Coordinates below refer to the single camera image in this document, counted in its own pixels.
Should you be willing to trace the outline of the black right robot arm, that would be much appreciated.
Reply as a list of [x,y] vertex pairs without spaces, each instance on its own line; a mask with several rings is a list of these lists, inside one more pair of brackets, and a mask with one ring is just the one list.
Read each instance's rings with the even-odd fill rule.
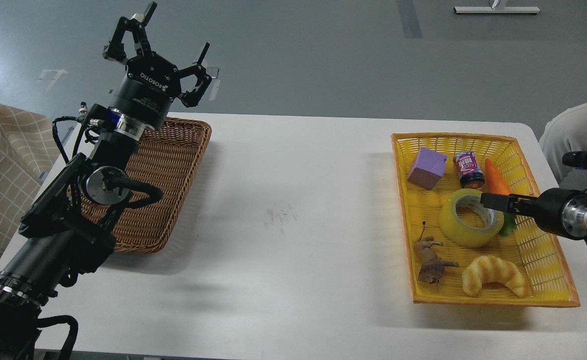
[[[561,163],[587,171],[587,151],[570,151]],[[587,244],[587,188],[584,190],[552,187],[540,196],[483,193],[479,201],[484,208],[532,218],[540,230]]]

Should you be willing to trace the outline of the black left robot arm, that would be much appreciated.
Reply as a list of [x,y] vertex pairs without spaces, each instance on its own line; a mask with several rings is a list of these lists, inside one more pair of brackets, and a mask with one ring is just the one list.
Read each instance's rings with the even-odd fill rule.
[[40,317],[79,275],[97,271],[115,251],[154,253],[167,243],[211,139],[204,121],[168,117],[171,105],[196,107],[213,77],[196,62],[179,69],[147,37],[157,3],[121,17],[103,57],[124,64],[111,103],[81,103],[72,153],[20,221],[25,244],[0,271],[0,360],[32,360],[44,328],[69,330],[58,358],[68,360],[79,324],[70,315]]

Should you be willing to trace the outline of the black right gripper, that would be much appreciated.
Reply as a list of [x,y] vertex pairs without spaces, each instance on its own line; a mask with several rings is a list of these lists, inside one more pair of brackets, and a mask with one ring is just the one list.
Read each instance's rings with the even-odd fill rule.
[[561,237],[581,237],[582,229],[572,217],[571,208],[580,204],[582,192],[579,190],[554,187],[538,197],[522,197],[516,194],[482,193],[479,203],[484,208],[531,217],[536,225],[546,233]]

